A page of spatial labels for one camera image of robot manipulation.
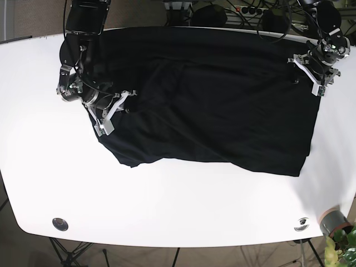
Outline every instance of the floor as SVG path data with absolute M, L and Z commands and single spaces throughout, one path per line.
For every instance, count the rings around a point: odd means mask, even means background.
M 10 2 L 14 10 L 12 36 L 35 37 L 62 32 L 64 0 L 12 0 Z M 113 0 L 106 28 L 162 26 L 165 21 L 166 14 L 160 1 Z M 0 186 L 0 204 L 5 199 L 5 191 Z M 349 217 L 354 221 L 356 205 L 353 205 Z M 68 250 L 74 249 L 78 244 L 67 240 L 62 242 Z M 324 239 L 315 238 L 312 243 L 323 258 Z M 175 249 L 167 248 L 95 244 L 80 257 L 79 263 L 97 267 L 106 266 L 103 248 L 108 251 L 111 266 L 124 267 L 171 266 L 176 252 Z M 307 244 L 305 252 L 308 267 L 320 266 Z M 300 247 L 289 241 L 227 248 L 181 249 L 176 266 L 277 267 L 299 257 Z M 12 267 L 61 266 L 48 238 L 27 234 L 18 227 L 10 204 L 7 204 L 0 213 L 0 260 L 2 266 Z M 300 264 L 295 263 L 290 266 L 300 266 Z

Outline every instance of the power strip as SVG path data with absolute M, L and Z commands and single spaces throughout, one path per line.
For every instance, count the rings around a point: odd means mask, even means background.
M 262 17 L 263 13 L 268 10 L 267 8 L 255 8 L 255 7 L 246 7 L 246 6 L 234 6 L 231 7 L 232 11 L 235 11 L 237 13 L 241 13 L 249 22 L 251 25 L 256 26 L 260 18 Z M 228 21 L 226 24 L 237 24 L 240 25 L 242 23 L 242 20 L 239 16 L 237 16 L 235 13 L 229 13 L 227 11 L 227 16 L 228 16 Z

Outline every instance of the green leaf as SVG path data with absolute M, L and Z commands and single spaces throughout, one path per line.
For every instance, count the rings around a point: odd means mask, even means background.
M 334 240 L 335 242 L 340 242 L 347 237 L 346 232 L 343 229 L 335 231 Z
M 344 259 L 347 262 L 356 260 L 356 249 L 355 248 L 348 249 L 344 254 Z
M 339 260 L 338 253 L 331 246 L 325 248 L 325 260 L 331 264 L 336 264 Z
M 356 266 L 356 260 L 351 261 L 347 264 L 347 267 L 355 267 Z
M 347 235 L 347 240 L 349 241 L 350 246 L 356 246 L 356 230 Z
M 335 242 L 330 237 L 326 236 L 327 239 L 327 247 L 335 249 Z

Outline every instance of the metal stand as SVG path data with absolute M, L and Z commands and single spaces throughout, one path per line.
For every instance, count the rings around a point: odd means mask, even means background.
M 295 242 L 296 244 L 300 244 L 300 250 L 301 250 L 301 265 L 302 267 L 306 267 L 306 260 L 305 260 L 305 254 L 304 254 L 304 247 L 303 244 L 308 242 L 309 246 L 311 247 L 316 259 L 318 260 L 319 264 L 321 267 L 324 267 L 324 264 L 322 262 L 322 260 L 320 259 L 317 251 L 315 250 L 312 242 L 310 241 L 310 238 L 307 239 L 302 239 L 302 240 L 294 240 L 293 242 Z
M 174 261 L 173 261 L 172 267 L 175 267 L 175 266 L 176 266 L 176 262 L 177 262 L 178 255 L 179 255 L 179 250 L 180 250 L 180 248 L 177 248 L 177 252 L 176 252 L 176 255 L 175 255 L 175 257 L 174 257 Z
M 80 267 L 88 267 L 87 265 L 80 265 L 77 262 L 77 259 L 88 249 L 90 248 L 93 243 L 83 243 L 80 242 L 80 244 L 75 248 L 72 252 L 69 252 L 65 249 L 65 247 L 55 238 L 50 238 L 51 244 L 53 248 L 55 249 L 57 256 L 59 257 L 61 264 L 63 267 L 71 267 L 71 266 L 80 266 Z M 63 260 L 60 252 L 58 251 L 57 246 L 67 255 L 67 258 Z

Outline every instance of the tripod leg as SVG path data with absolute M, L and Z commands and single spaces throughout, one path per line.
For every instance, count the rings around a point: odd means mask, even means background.
M 102 252 L 104 253 L 107 267 L 110 267 L 109 260 L 107 259 L 107 251 L 106 251 L 106 249 L 103 249 Z
M 319 255 L 318 255 L 317 251 L 315 250 L 315 248 L 314 248 L 312 242 L 310 242 L 310 240 L 308 240 L 308 243 L 309 243 L 310 247 L 312 248 L 312 251 L 314 252 L 315 257 L 317 257 L 320 266 L 321 266 L 321 267 L 324 267 L 324 264 L 323 264 L 322 260 L 320 259 L 320 257 L 319 257 Z
M 9 198 L 7 198 L 4 203 L 0 207 L 0 211 L 5 207 L 6 203 L 9 202 Z
M 176 256 L 174 257 L 174 261 L 173 261 L 172 267 L 176 266 L 176 262 L 177 262 L 177 259 L 178 259 L 179 250 L 180 250 L 180 248 L 177 248 Z
M 68 251 L 66 250 L 66 248 L 56 238 L 52 238 L 52 239 L 53 239 L 54 242 L 57 243 L 57 245 L 60 247 L 60 249 L 63 250 L 63 252 L 68 254 Z
M 75 261 L 82 255 L 88 248 L 90 248 L 93 245 L 93 243 L 87 243 L 79 252 L 76 254 L 73 258 L 72 261 Z
M 63 262 L 63 258 L 62 258 L 62 256 L 61 256 L 60 252 L 58 251 L 58 249 L 57 249 L 57 246 L 56 246 L 55 242 L 53 242 L 53 238 L 50 238 L 50 242 L 51 242 L 51 244 L 52 244 L 53 248 L 55 249 L 55 251 L 56 251 L 56 253 L 57 253 L 58 258 L 61 260 L 61 263 L 62 263 L 62 262 Z

